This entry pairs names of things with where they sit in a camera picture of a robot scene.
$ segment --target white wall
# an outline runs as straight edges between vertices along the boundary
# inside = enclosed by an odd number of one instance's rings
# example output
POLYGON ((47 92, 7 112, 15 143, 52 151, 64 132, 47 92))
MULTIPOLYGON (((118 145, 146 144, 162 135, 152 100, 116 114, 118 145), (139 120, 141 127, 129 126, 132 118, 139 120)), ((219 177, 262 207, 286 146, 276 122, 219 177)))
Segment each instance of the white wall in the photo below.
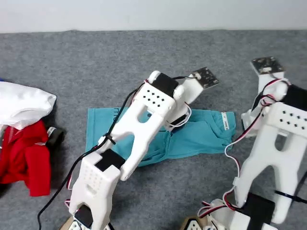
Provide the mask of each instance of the white wall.
POLYGON ((307 0, 0 0, 0 33, 307 29, 307 0))

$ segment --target cable tie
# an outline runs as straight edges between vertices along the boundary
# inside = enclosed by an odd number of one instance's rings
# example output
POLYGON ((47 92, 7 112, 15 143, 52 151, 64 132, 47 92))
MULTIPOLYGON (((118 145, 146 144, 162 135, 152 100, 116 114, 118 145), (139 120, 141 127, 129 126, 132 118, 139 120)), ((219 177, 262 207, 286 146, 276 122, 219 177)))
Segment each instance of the cable tie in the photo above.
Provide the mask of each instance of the cable tie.
POLYGON ((116 142, 113 140, 113 137, 109 134, 109 133, 106 133, 105 134, 105 137, 112 142, 113 145, 116 145, 116 142))

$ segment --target red cloth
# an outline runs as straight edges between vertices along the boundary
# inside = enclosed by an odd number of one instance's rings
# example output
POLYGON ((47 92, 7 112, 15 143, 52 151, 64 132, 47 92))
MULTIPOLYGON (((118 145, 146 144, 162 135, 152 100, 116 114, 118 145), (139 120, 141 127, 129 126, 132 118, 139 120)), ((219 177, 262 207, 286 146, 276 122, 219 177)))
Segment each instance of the red cloth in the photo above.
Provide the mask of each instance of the red cloth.
POLYGON ((45 145, 48 134, 42 121, 22 130, 6 128, 0 152, 0 184, 24 181, 30 196, 50 194, 51 167, 45 145))

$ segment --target clothing tag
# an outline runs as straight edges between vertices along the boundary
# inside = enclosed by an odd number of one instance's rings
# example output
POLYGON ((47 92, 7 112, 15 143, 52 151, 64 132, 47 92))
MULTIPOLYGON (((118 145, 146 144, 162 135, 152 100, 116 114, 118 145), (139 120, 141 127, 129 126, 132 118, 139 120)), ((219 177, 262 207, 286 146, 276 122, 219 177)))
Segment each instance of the clothing tag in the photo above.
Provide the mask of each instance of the clothing tag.
POLYGON ((221 114, 222 114, 224 129, 225 130, 229 130, 229 123, 228 123, 228 119, 227 119, 227 113, 221 112, 221 114))
POLYGON ((56 130, 56 128, 54 128, 54 127, 50 127, 50 128, 47 130, 48 137, 50 137, 50 135, 53 133, 54 130, 56 130))

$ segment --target hole pattern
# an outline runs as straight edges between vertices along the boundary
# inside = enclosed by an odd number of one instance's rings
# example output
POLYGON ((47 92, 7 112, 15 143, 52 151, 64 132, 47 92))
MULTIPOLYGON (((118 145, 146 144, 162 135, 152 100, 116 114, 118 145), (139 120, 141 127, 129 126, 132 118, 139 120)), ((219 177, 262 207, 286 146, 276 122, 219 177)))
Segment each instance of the hole pattern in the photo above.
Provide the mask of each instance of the hole pattern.
MULTIPOLYGON (((147 90, 147 92, 149 93, 149 96, 147 95, 143 95, 143 98, 147 98, 148 101, 153 100, 153 98, 148 98, 151 97, 152 95, 155 95, 154 92, 150 92, 150 90, 147 90)), ((156 96, 157 100, 161 100, 162 102, 164 101, 164 98, 161 98, 159 95, 156 96)), ((153 104, 157 104, 157 107, 161 107, 161 105, 159 103, 157 103, 158 101, 153 101, 153 104)))
MULTIPOLYGON (((283 114, 286 114, 286 113, 287 113, 287 112, 286 112, 285 110, 283 110, 283 114)), ((293 113, 289 113, 289 115, 290 115, 290 116, 294 116, 293 113)), ((297 117, 297 119, 301 119, 301 116, 300 116, 300 115, 298 115, 298 116, 296 116, 296 117, 297 117)), ((280 122, 283 122, 283 119, 279 119, 279 121, 280 121, 280 122)), ((307 118, 304 118, 304 121, 307 121, 307 118)), ((287 121, 287 124, 289 125, 289 124, 291 124, 291 122, 290 122, 290 121, 287 121)), ((294 127, 298 127, 298 124, 294 124, 294 127)), ((304 126, 302 126, 301 128, 302 128, 302 130, 305 129, 304 126)))

